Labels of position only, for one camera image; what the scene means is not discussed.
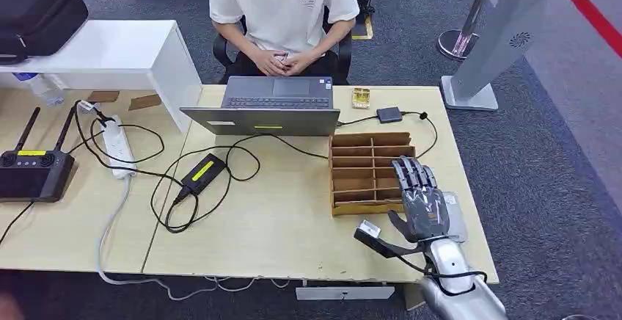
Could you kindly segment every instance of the red line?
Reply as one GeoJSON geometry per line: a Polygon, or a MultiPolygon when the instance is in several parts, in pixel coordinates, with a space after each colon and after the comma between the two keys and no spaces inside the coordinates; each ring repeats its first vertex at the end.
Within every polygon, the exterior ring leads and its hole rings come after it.
{"type": "Polygon", "coordinates": [[[574,6],[592,24],[594,29],[613,48],[613,51],[622,58],[622,34],[602,15],[590,0],[571,0],[574,6]]]}

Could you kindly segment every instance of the white t-shirt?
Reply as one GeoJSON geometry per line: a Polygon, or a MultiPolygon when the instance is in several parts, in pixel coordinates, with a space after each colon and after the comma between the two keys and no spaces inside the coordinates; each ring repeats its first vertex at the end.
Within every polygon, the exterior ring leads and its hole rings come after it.
{"type": "Polygon", "coordinates": [[[264,50],[297,54],[317,46],[324,6],[329,23],[348,21],[359,14],[356,0],[210,0],[210,17],[217,23],[235,23],[246,16],[246,37],[264,50]]]}

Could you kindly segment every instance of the power strip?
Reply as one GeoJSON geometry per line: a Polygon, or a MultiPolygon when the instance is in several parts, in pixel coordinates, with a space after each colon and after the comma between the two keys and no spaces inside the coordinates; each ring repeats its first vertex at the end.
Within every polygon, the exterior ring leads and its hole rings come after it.
{"type": "MultiPolygon", "coordinates": [[[[112,116],[112,119],[115,123],[109,121],[106,122],[106,127],[103,125],[101,126],[101,129],[103,130],[103,142],[106,144],[106,152],[110,156],[116,157],[123,161],[134,161],[134,156],[132,155],[128,138],[125,135],[125,130],[123,127],[119,127],[121,125],[121,119],[119,116],[112,116]]],[[[128,164],[112,158],[109,159],[111,166],[127,167],[134,170],[136,169],[136,164],[128,164]]],[[[112,170],[112,175],[114,175],[117,179],[123,179],[127,175],[136,175],[136,173],[127,170],[115,169],[112,170]]]]}

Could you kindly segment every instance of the white cable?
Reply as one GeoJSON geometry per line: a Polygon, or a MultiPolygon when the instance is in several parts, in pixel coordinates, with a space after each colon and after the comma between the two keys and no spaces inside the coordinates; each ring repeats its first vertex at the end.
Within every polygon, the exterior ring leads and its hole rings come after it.
{"type": "Polygon", "coordinates": [[[110,228],[112,227],[112,223],[114,222],[114,219],[117,217],[117,215],[119,214],[119,212],[121,211],[121,208],[123,208],[123,206],[125,205],[125,201],[127,201],[128,199],[128,195],[130,194],[130,181],[131,181],[131,176],[127,175],[123,181],[123,195],[121,196],[121,200],[119,201],[119,205],[117,206],[117,208],[114,210],[114,213],[112,215],[110,215],[108,222],[106,223],[106,227],[103,229],[103,232],[101,234],[101,236],[98,239],[98,247],[97,247],[97,255],[96,255],[96,260],[97,260],[97,270],[98,270],[98,274],[101,277],[102,280],[106,281],[107,283],[111,284],[111,285],[139,285],[142,283],[157,283],[160,285],[160,287],[165,288],[167,290],[167,293],[169,295],[169,298],[171,300],[175,300],[175,301],[181,301],[181,300],[186,300],[196,294],[199,293],[203,293],[203,292],[209,292],[209,291],[215,291],[218,288],[218,283],[216,283],[216,287],[214,288],[204,288],[204,289],[200,289],[198,291],[194,291],[184,297],[174,297],[171,294],[171,288],[167,285],[165,285],[162,281],[158,280],[157,278],[149,278],[146,280],[125,280],[125,281],[118,281],[118,280],[112,280],[110,278],[108,278],[108,276],[106,276],[106,274],[103,272],[103,268],[101,266],[101,250],[103,249],[103,245],[104,242],[106,241],[106,237],[108,236],[108,232],[110,231],[110,228]]]}
{"type": "Polygon", "coordinates": [[[244,286],[242,288],[226,288],[223,285],[221,285],[219,283],[219,281],[222,281],[222,280],[216,279],[216,286],[218,286],[218,288],[220,288],[221,290],[227,291],[227,292],[239,292],[239,291],[245,291],[245,290],[251,288],[251,286],[252,286],[253,282],[255,281],[255,279],[252,278],[251,282],[248,285],[246,285],[246,286],[244,286]]]}
{"type": "Polygon", "coordinates": [[[289,281],[289,280],[285,281],[285,283],[284,283],[284,284],[282,284],[282,285],[278,284],[278,283],[277,283],[274,279],[272,279],[272,278],[270,279],[270,281],[272,281],[272,283],[273,283],[273,284],[274,284],[277,288],[281,288],[281,289],[283,289],[283,288],[287,287],[287,286],[290,284],[290,281],[289,281]]]}
{"type": "MultiPolygon", "coordinates": [[[[231,288],[225,288],[223,285],[221,285],[221,284],[220,284],[220,282],[225,281],[225,280],[229,280],[231,277],[225,277],[225,278],[217,278],[217,277],[209,277],[209,276],[203,276],[203,277],[204,277],[206,280],[209,280],[209,281],[215,282],[215,283],[217,284],[217,286],[218,286],[220,289],[222,289],[222,290],[224,290],[224,291],[227,291],[227,292],[239,292],[239,291],[243,291],[243,290],[245,290],[245,289],[249,289],[249,288],[250,288],[250,286],[253,284],[253,282],[256,280],[256,278],[253,278],[253,279],[251,280],[251,282],[250,282],[247,286],[244,286],[244,287],[242,287],[242,288],[237,288],[237,289],[231,289],[231,288]]],[[[272,282],[272,284],[274,284],[277,288],[281,288],[281,289],[283,289],[283,288],[285,288],[285,287],[289,286],[289,284],[290,284],[290,281],[289,281],[289,280],[286,280],[286,281],[285,281],[285,283],[284,283],[284,284],[282,284],[282,285],[280,285],[279,283],[277,283],[277,282],[276,282],[274,279],[272,279],[272,278],[270,279],[270,281],[271,281],[271,282],[272,282]]]]}

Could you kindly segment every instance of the laptop keyboard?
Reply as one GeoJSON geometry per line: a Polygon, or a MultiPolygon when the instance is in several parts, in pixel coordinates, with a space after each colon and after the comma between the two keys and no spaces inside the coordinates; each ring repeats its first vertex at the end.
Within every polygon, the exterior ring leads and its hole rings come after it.
{"type": "Polygon", "coordinates": [[[328,98],[229,98],[225,107],[250,109],[328,109],[328,98]]]}

